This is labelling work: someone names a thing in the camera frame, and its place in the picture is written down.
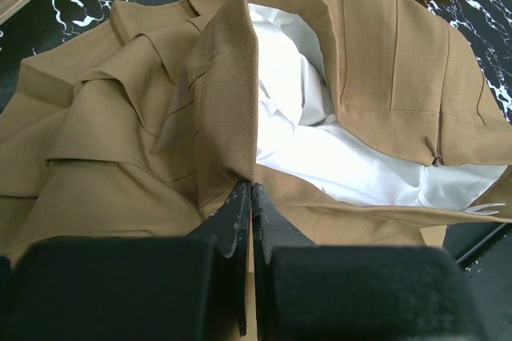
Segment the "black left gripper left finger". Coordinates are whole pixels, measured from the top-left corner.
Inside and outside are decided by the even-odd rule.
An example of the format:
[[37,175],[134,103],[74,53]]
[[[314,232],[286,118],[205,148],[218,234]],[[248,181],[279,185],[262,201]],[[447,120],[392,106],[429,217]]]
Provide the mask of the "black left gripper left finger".
[[250,184],[180,237],[63,237],[1,261],[4,340],[238,340]]

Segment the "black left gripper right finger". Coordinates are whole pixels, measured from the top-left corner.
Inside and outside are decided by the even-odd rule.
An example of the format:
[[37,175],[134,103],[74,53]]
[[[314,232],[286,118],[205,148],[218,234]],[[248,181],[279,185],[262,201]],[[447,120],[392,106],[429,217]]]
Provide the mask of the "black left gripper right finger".
[[252,189],[260,340],[485,340],[470,285],[432,247],[319,246]]

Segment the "tan brown garment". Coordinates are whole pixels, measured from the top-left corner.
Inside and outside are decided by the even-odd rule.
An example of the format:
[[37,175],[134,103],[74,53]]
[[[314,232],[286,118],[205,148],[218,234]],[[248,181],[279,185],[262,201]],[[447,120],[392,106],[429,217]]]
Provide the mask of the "tan brown garment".
[[115,2],[22,61],[1,115],[1,261],[63,237],[180,237],[250,184],[319,246],[432,247],[511,220],[511,126],[415,0]]

